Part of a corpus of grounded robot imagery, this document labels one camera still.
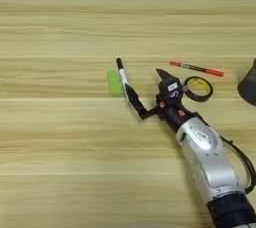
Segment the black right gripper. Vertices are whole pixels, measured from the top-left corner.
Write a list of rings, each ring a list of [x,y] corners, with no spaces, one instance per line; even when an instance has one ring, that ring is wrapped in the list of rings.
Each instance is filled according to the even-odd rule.
[[[156,72],[160,76],[162,84],[169,85],[177,81],[175,76],[170,75],[163,69],[157,69]],[[182,104],[170,105],[160,95],[156,96],[156,106],[150,110],[146,110],[140,102],[136,91],[128,84],[125,85],[125,89],[129,102],[142,119],[157,115],[161,120],[166,122],[173,132],[177,132],[184,123],[196,117],[194,113],[186,110]]]

